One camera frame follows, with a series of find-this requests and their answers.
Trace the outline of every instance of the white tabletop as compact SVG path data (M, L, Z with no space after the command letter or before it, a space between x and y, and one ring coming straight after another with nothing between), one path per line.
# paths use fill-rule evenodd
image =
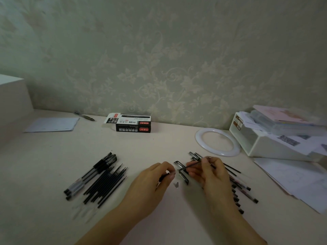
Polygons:
M73 244L120 202L141 170L156 162L185 163L189 151L213 156L195 141L198 127L152 123L150 134L124 133L102 127L105 117L92 116L96 122L81 118L70 132L22 133L37 117L76 116L36 110L0 128L1 244ZM217 149L231 149L231 142L219 134L206 134L204 140ZM81 198L68 202L63 190L110 151L129 167L128 180L89 223L80 217L72 220L72 206ZM238 193L244 218L269 244L327 244L325 215L286 195L243 150L221 159L242 171L239 177L259 200L254 204ZM189 186L180 178L175 180L181 187L170 187L155 213L135 227L123 244L223 242L211 226L202 189L193 180ZM184 206L174 206L176 201ZM156 232L159 241L149 238L149 233ZM145 238L135 241L138 234Z

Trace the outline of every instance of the white container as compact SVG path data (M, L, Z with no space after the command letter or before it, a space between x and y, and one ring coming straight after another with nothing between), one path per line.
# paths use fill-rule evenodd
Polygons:
M0 74L0 126L33 112L24 79Z
M239 115L239 113L235 113L229 131L233 134L248 156L309 162L318 162L323 158L323 155L315 152L311 152L309 155L305 156L270 139L263 131L239 125L239 120L236 118L237 115Z
M274 135L285 136L325 136L327 134L326 128L317 125L305 125L305 124L282 124L272 121L267 116L263 115L257 110L253 110L250 116L256 123L261 125L268 133Z

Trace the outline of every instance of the circular plastic ring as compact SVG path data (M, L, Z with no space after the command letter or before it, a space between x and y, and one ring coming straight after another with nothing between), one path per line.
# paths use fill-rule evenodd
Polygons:
M220 151L220 150L215 150L215 149L209 147L202 140L202 135L206 132L216 132L216 133L219 133L221 135L228 137L233 143L233 149L231 151ZM226 132L223 132L222 130L219 130L219 129L203 128L201 130L198 130L195 133L195 140L198 142L198 144L202 148L204 148L205 150L207 150L213 154L219 155L219 156L237 156L241 151L240 144L236 141L236 139L234 137L232 137L231 135L227 134Z

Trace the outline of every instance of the person's left hand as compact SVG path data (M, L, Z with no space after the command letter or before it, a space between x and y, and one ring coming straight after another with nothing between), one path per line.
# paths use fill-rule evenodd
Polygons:
M157 187L159 178L170 172ZM167 187L175 177L175 168L168 162L156 163L145 169L130 185L123 201L118 206L137 222L150 215L162 200Z

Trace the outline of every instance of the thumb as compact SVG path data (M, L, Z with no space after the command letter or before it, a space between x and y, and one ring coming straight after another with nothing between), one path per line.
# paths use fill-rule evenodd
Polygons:
M206 179L214 176L211 165L206 157L201 159L201 166Z
M159 184L159 186L156 189L156 194L158 194L161 198L164 196L168 186L175 178L176 172L172 172L169 175L167 175Z

